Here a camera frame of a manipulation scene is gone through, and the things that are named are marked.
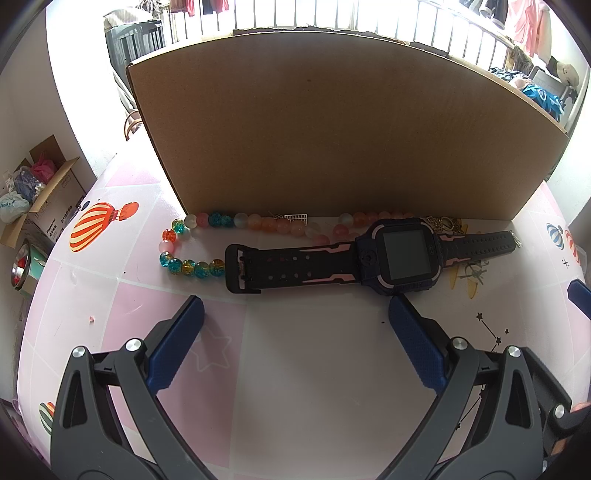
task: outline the watch screen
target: watch screen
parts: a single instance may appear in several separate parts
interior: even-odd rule
[[[415,277],[431,272],[425,237],[421,230],[384,233],[390,279]]]

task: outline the star print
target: star print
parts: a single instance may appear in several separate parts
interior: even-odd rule
[[[197,357],[197,371],[203,372],[212,366],[230,368],[226,349],[231,342],[232,337],[214,335],[208,327],[203,327],[189,350]]]

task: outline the blue gripper pad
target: blue gripper pad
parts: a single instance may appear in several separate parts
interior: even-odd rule
[[[193,297],[184,309],[169,320],[173,322],[173,326],[150,355],[146,384],[152,395],[170,386],[197,338],[204,319],[203,302],[200,298]]]
[[[569,300],[573,302],[588,319],[591,319],[591,290],[578,278],[573,280],[568,289]]]
[[[444,358],[419,324],[420,315],[400,295],[390,300],[388,318],[421,382],[439,395],[447,386]]]

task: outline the pink bag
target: pink bag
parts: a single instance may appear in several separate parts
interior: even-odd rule
[[[51,180],[56,172],[56,165],[45,158],[45,152],[41,153],[37,163],[31,167],[31,173],[35,175],[35,178],[45,184]]]

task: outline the smartwatch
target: smartwatch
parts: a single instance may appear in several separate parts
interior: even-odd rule
[[[381,295],[427,290],[442,269],[515,250],[510,232],[446,235],[422,218],[384,219],[353,242],[323,247],[259,250],[226,248],[226,286],[232,293],[327,283],[361,283]]]

